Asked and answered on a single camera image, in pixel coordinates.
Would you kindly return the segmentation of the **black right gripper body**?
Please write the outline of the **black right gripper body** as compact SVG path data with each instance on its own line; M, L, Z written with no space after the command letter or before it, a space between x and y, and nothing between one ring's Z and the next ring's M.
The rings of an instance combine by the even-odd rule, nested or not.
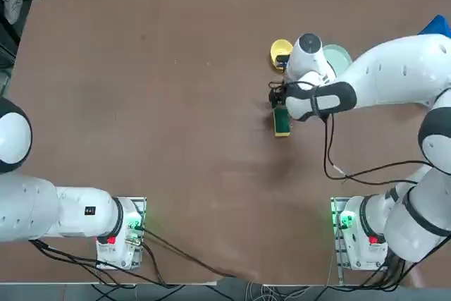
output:
M285 107L287 85L284 82L270 81L268 87L270 89L268 100L271 103L271 107Z

